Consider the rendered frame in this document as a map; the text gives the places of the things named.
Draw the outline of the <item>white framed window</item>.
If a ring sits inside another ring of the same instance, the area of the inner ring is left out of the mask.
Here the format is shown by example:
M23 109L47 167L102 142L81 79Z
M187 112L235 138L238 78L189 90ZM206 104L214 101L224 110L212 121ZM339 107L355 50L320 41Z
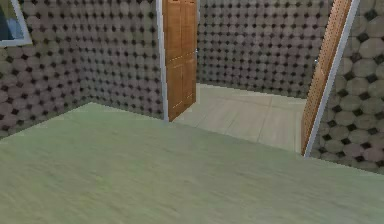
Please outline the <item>white framed window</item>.
M32 43L19 0L0 0L0 48Z

